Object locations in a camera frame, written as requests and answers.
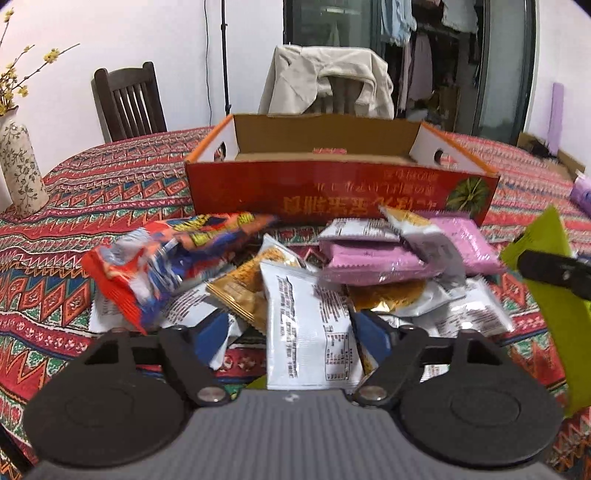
cardboard box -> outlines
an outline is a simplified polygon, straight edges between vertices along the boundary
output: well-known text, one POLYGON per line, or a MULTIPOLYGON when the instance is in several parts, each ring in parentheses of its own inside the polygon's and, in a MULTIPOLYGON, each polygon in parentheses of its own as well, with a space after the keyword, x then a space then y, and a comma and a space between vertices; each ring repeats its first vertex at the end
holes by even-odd
POLYGON ((499 181, 427 124, 349 115, 229 115, 185 166, 196 212, 248 210, 308 224, 378 218, 384 204, 469 211, 480 225, 499 181), (225 157, 214 161, 220 148, 225 157))

closet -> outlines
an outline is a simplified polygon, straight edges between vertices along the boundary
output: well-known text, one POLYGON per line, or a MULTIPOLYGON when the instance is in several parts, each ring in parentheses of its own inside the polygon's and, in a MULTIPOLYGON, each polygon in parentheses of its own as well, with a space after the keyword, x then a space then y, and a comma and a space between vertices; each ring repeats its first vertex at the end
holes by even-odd
POLYGON ((284 42, 371 48, 388 62, 401 118, 506 143, 525 124, 535 0, 284 0, 284 42), (393 35, 394 2, 408 21, 393 35))
POLYGON ((384 2, 380 53, 394 83, 397 117, 471 134, 482 72, 483 7, 466 0, 473 12, 458 18, 444 10, 443 1, 413 0, 412 17, 406 15, 412 20, 403 15, 401 25, 396 17, 390 27, 388 3, 396 8, 396 1, 384 2))

black pole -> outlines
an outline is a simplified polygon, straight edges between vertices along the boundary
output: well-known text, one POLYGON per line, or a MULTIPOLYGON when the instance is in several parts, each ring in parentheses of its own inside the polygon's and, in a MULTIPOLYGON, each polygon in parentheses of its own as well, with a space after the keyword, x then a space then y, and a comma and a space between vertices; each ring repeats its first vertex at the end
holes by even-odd
POLYGON ((222 61, 223 61, 223 93, 226 99, 226 115, 230 115, 230 99, 228 94, 228 59, 226 58, 226 0, 222 0, 222 61))

red and blue snack bag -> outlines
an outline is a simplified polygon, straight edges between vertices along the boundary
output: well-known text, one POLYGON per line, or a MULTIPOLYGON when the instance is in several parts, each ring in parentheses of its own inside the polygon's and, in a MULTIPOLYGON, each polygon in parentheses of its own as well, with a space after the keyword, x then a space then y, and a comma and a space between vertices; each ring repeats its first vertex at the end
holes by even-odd
POLYGON ((183 280, 215 275, 273 221, 273 215, 248 212, 159 220, 94 248, 81 263, 105 297, 145 333, 183 280))

metal screw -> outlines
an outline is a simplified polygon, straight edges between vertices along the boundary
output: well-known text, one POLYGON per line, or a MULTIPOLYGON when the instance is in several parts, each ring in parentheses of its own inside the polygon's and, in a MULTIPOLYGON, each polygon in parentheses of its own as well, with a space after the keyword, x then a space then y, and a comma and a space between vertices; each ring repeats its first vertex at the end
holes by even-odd
POLYGON ((217 403, 226 398, 226 391, 220 387, 205 387, 199 390, 197 398, 206 403, 217 403))
POLYGON ((380 401, 388 396, 388 392, 378 385, 367 385, 359 389, 359 395, 364 400, 380 401))

